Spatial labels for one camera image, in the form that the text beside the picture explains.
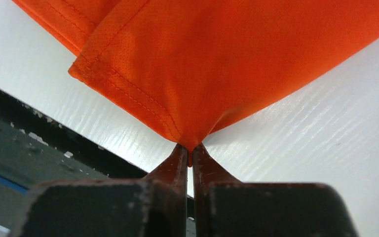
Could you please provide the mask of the orange t shirt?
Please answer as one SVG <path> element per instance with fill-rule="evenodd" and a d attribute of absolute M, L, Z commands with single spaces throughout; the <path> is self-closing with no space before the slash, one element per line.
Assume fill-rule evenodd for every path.
<path fill-rule="evenodd" d="M 193 151 L 379 38 L 379 0 L 18 0 L 68 72 Z"/>

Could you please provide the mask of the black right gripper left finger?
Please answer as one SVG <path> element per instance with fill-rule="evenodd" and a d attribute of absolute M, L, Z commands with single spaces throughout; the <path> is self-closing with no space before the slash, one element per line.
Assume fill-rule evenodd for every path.
<path fill-rule="evenodd" d="M 33 186 L 11 237 L 184 237 L 188 151 L 141 179 L 55 180 Z"/>

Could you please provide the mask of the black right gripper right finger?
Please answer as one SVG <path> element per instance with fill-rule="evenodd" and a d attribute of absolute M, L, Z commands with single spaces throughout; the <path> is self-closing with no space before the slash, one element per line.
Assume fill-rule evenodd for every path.
<path fill-rule="evenodd" d="M 246 183 L 203 145 L 192 152 L 199 237 L 356 237 L 339 193 L 324 183 Z"/>

